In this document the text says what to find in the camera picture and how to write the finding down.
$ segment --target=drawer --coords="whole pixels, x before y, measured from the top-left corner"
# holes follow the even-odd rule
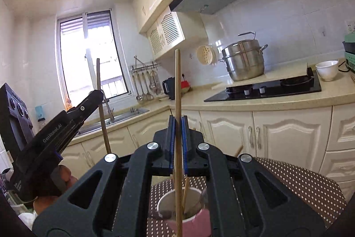
[[[327,151],[355,149],[355,104],[333,106]]]
[[[343,192],[345,199],[349,202],[355,192],[355,180],[339,182],[338,185]]]
[[[355,180],[355,149],[326,152],[319,173],[336,182]]]

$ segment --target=window blind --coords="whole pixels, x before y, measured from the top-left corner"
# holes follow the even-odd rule
[[[111,25],[110,11],[88,13],[88,29],[99,28]]]
[[[60,30],[63,35],[83,30],[83,18],[72,19],[64,23],[60,23]]]

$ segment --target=wooden chopstick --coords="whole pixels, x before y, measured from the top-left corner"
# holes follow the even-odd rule
[[[101,90],[101,79],[100,79],[100,59],[96,59],[96,83],[97,83],[97,89]],[[108,154],[111,154],[111,146],[109,143],[109,136],[107,135],[107,130],[106,130],[106,123],[105,123],[105,114],[104,114],[104,107],[102,106],[102,103],[99,104],[99,113],[100,113],[100,122],[101,122],[101,128],[102,128],[102,134],[104,135],[104,143],[106,147],[106,152]]]
[[[182,237],[181,53],[175,50],[175,207],[177,237]]]
[[[186,176],[186,182],[185,182],[185,189],[183,191],[183,197],[182,197],[182,213],[185,213],[185,208],[186,208],[186,197],[187,197],[187,191],[189,190],[190,187],[190,177]]]
[[[242,150],[243,150],[243,145],[241,145],[239,147],[239,149],[238,149],[237,153],[235,154],[235,156],[238,157]]]

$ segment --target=silver screw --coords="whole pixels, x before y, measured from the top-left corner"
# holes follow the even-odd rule
[[[244,163],[250,163],[252,160],[252,157],[249,154],[243,154],[240,156],[240,160]]]
[[[159,147],[159,144],[158,143],[155,143],[155,142],[150,142],[148,145],[147,145],[147,148],[149,150],[155,150]]]
[[[206,150],[209,149],[209,144],[207,144],[207,143],[201,143],[201,144],[198,144],[197,147],[198,147],[200,150],[202,150],[202,151],[206,151]]]
[[[116,155],[115,154],[107,154],[105,156],[105,161],[108,163],[111,163],[116,160]]]

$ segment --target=black kettle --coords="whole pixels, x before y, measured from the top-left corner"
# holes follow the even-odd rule
[[[163,81],[163,89],[170,100],[175,100],[175,77]]]

